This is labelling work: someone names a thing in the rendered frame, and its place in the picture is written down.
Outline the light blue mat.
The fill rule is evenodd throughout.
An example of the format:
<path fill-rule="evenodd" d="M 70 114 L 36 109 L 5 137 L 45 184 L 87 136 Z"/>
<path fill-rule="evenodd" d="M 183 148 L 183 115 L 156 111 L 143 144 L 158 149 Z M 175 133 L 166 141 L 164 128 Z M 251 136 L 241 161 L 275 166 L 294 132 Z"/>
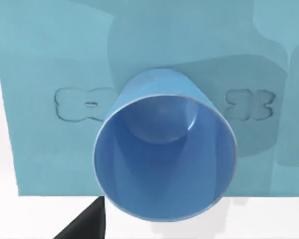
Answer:
<path fill-rule="evenodd" d="M 159 67 L 233 129 L 227 196 L 299 196 L 299 0 L 0 0 L 19 195 L 101 195 L 97 132 L 126 82 Z"/>

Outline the blue cup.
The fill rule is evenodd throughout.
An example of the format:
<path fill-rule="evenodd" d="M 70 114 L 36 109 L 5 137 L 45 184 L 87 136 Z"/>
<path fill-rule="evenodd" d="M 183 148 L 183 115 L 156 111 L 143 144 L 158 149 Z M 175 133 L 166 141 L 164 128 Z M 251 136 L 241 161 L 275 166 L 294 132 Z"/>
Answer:
<path fill-rule="evenodd" d="M 237 163 L 233 130 L 184 74 L 145 70 L 119 93 L 94 146 L 96 180 L 123 212 L 175 222 L 210 209 Z"/>

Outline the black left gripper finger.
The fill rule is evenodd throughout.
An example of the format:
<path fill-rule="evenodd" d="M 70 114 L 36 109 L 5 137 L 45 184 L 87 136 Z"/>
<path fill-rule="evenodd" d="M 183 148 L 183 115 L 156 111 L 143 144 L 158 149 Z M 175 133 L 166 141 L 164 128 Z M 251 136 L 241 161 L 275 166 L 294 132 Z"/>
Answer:
<path fill-rule="evenodd" d="M 105 239 L 105 199 L 98 197 L 53 239 Z"/>

